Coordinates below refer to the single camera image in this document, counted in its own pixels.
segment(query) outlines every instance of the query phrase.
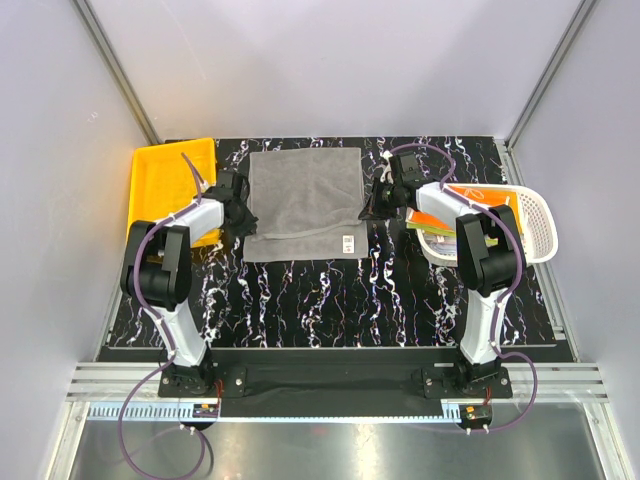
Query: gray wall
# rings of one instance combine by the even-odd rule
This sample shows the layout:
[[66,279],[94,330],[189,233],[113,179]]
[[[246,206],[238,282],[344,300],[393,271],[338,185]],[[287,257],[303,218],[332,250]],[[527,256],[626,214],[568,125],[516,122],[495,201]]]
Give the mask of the gray wall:
[[639,24],[639,2],[599,3],[515,149],[555,215],[571,325],[602,369],[638,474]]
[[92,0],[161,138],[506,136],[579,0]]
[[0,478],[41,479],[102,332],[143,137],[71,2],[0,6]]

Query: yellow bin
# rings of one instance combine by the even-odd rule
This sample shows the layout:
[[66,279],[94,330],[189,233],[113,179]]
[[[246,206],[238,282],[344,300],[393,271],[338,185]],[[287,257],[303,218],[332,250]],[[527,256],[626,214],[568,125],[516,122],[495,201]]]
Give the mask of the yellow bin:
[[[209,185],[215,184],[215,143],[211,138],[138,148],[133,154],[127,232],[136,220],[155,222],[191,203],[196,185],[182,152]],[[219,233],[212,230],[193,246],[217,243]]]

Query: white tag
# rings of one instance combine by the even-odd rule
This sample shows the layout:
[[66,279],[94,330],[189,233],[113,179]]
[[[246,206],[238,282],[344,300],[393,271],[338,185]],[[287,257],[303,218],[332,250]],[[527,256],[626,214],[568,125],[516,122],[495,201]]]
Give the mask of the white tag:
[[355,252],[355,238],[353,235],[342,236],[342,253]]

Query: black marble table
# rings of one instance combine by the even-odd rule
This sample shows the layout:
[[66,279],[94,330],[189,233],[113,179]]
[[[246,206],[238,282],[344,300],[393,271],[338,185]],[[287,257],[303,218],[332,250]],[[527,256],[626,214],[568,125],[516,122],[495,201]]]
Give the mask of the black marble table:
[[[452,181],[505,183],[490,137],[299,138],[216,141],[219,168],[245,170],[249,154],[267,150],[358,147],[366,194],[381,173],[381,154],[425,143],[456,158]],[[442,176],[441,155],[416,151],[425,173]],[[455,269],[430,265],[415,232],[395,220],[368,225],[362,260],[245,263],[242,242],[192,250],[189,302],[212,347],[397,347],[452,345],[464,332],[467,295]],[[554,344],[533,268],[509,301],[504,344]],[[111,347],[157,347],[162,340],[138,303],[121,300]]]

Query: gray towel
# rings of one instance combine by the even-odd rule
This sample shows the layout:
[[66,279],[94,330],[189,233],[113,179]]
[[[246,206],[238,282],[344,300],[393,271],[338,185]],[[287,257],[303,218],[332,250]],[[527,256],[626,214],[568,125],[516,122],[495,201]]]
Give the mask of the gray towel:
[[258,229],[245,240],[245,261],[367,256],[359,148],[252,153],[249,185]]

